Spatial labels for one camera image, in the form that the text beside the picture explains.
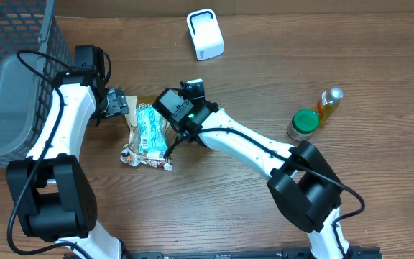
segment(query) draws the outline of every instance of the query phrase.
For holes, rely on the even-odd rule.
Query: jar with green lid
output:
[[[297,141],[306,140],[319,125],[317,114],[311,109],[301,109],[293,116],[287,134]]]

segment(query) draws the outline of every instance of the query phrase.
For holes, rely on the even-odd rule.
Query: silver bottle cap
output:
[[[339,87],[335,87],[330,90],[329,98],[330,98],[330,101],[336,102],[336,101],[341,100],[341,98],[343,98],[343,95],[344,95],[343,90],[341,90],[341,88]]]

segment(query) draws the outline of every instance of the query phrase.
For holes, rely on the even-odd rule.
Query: barcode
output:
[[[148,149],[148,139],[142,139],[142,148],[146,150]]]

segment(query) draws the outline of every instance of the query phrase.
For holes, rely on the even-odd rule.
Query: bottle cap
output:
[[[341,90],[341,88],[339,87],[335,87],[330,90],[330,94],[328,98],[330,99],[330,101],[336,102],[336,101],[341,100],[341,98],[343,98],[343,95],[344,95],[343,90]]]
[[[311,109],[301,109],[292,119],[293,128],[302,134],[310,134],[317,129],[319,118]]]

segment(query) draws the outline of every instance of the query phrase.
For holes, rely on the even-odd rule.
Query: wooden table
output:
[[[110,86],[156,96],[202,78],[207,99],[238,122],[282,142],[292,115],[339,86],[345,99],[310,141],[338,177],[366,200],[343,221],[352,245],[385,258],[414,258],[414,13],[219,17],[225,52],[197,62],[184,17],[65,19],[69,46],[94,44],[112,60]],[[222,153],[187,143],[173,171],[119,161],[129,129],[121,117],[87,130],[80,161],[98,218],[133,251],[209,252],[308,246],[277,210],[257,173]],[[358,202],[342,194],[342,211]],[[0,169],[0,258],[13,204]],[[17,223],[16,244],[29,239]],[[59,258],[53,250],[37,258]]]

